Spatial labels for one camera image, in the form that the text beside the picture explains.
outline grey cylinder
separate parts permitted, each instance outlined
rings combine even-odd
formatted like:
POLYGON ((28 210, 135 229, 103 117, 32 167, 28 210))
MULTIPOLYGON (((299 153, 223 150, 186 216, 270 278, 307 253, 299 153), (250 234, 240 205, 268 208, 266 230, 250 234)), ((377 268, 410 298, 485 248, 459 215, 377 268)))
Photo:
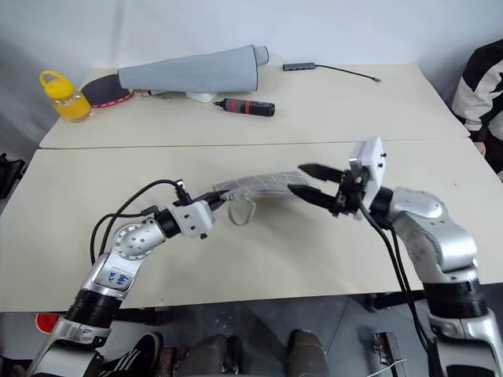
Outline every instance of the grey cylinder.
POLYGON ((243 46, 219 53, 179 57, 119 69, 123 88, 192 93, 251 92, 257 66, 269 61, 265 46, 243 46))

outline beige table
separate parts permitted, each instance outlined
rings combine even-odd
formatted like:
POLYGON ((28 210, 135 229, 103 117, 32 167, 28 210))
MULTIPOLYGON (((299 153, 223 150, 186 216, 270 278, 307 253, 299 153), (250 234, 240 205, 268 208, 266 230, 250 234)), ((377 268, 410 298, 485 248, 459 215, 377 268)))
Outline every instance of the beige table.
MULTIPOLYGON (((182 93, 171 93, 168 99, 133 97, 97 109, 83 123, 59 119, 40 146, 272 145, 357 141, 377 135, 384 140, 468 135, 416 65, 345 68, 383 82, 326 68, 283 72, 279 66, 265 66, 259 69, 256 93, 225 97, 273 102, 276 114, 271 118, 224 112, 182 93)), ((85 82, 112 72, 94 69, 85 82)))
MULTIPOLYGON (((442 198, 453 219, 475 237, 482 283, 501 282, 503 186, 470 140, 384 144, 384 184, 442 198)), ((152 180, 184 178, 197 195, 214 182, 299 163, 346 167, 352 148, 326 143, 40 150, 0 217, 0 311, 67 309, 90 268, 94 223, 152 180)), ((129 212, 173 200, 171 188, 155 188, 129 212)), ((413 288, 420 288, 405 260, 413 288)), ((245 227, 231 225, 222 208, 206 240, 178 236, 156 249, 125 307, 397 289, 387 252, 368 224, 333 218, 300 199, 263 200, 245 227)))

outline yellow bottle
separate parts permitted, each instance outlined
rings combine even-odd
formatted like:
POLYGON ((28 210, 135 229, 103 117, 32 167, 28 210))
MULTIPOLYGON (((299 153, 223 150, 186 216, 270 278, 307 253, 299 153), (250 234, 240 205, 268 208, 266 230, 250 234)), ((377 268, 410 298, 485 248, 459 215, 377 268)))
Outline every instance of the yellow bottle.
POLYGON ((44 71, 39 79, 47 97, 53 101, 54 108, 63 118, 80 122, 93 114, 88 100, 63 75, 55 71, 44 71), (53 76, 55 79, 46 81, 46 75, 53 76))

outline black and white jacket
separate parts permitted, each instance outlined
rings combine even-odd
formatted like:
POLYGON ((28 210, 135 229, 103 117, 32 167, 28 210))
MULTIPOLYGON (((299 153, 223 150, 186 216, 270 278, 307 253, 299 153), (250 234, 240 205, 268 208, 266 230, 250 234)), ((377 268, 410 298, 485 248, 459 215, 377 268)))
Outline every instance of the black and white jacket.
POLYGON ((478 48, 468 60, 452 110, 486 146, 486 160, 503 178, 503 39, 478 48))

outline red and black screwdriver handle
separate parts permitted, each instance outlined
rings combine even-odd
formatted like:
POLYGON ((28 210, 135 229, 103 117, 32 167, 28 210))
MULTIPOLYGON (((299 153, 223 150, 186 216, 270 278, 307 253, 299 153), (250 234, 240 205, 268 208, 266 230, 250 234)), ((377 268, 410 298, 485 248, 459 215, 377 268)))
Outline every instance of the red and black screwdriver handle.
POLYGON ((241 114, 273 116, 275 107, 269 102, 245 101, 236 98, 224 98, 220 102, 213 102, 226 112, 240 112, 241 114))

